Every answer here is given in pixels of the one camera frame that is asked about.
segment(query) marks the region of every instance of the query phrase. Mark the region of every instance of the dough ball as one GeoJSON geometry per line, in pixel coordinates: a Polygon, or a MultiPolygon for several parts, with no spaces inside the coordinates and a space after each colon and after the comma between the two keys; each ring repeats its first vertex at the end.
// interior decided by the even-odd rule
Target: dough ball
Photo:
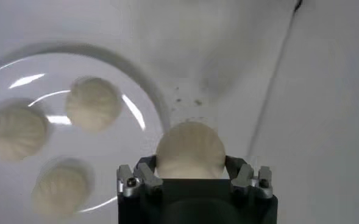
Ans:
{"type": "Polygon", "coordinates": [[[225,150],[217,133],[198,122],[184,122],[165,133],[157,147],[162,178],[219,178],[225,150]]]}
{"type": "Polygon", "coordinates": [[[73,125],[95,132],[107,128],[116,119],[121,102],[109,82],[93,78],[72,87],[65,109],[73,125]]]}
{"type": "Polygon", "coordinates": [[[42,176],[32,191],[35,210],[48,217],[66,217],[89,196],[86,174],[76,168],[56,167],[42,176]]]}
{"type": "Polygon", "coordinates": [[[0,158],[17,161],[34,155],[46,140],[46,121],[28,108],[0,111],[0,158]]]}

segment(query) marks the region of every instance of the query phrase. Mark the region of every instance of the white table surface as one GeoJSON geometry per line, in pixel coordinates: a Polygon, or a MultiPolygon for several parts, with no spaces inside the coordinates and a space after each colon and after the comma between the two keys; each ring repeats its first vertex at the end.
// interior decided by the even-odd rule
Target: white table surface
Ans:
{"type": "Polygon", "coordinates": [[[45,52],[98,58],[146,90],[166,129],[204,122],[229,155],[247,158],[294,4],[0,0],[0,66],[45,52]]]}

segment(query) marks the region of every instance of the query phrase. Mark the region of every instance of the white surface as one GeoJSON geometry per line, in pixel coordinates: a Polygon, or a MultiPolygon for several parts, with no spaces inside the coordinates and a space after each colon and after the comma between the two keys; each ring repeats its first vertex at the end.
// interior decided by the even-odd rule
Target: white surface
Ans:
{"type": "Polygon", "coordinates": [[[279,223],[359,223],[359,0],[304,0],[254,153],[279,223]]]}
{"type": "Polygon", "coordinates": [[[107,61],[142,85],[165,128],[204,122],[244,157],[295,2],[0,0],[0,65],[48,51],[107,61]]]}
{"type": "Polygon", "coordinates": [[[115,222],[115,170],[120,164],[135,164],[142,156],[153,154],[163,134],[148,95],[127,75],[99,60],[73,54],[43,54],[0,68],[0,107],[21,99],[43,110],[51,135],[34,156],[15,163],[0,160],[0,223],[45,223],[33,212],[30,193],[42,171],[65,158],[85,163],[94,179],[93,191],[81,208],[87,212],[66,222],[115,222]],[[109,81],[124,101],[116,121],[99,133],[91,134],[71,125],[65,115],[71,85],[86,76],[109,81]],[[89,209],[108,201],[111,203],[103,208],[89,209]]]}

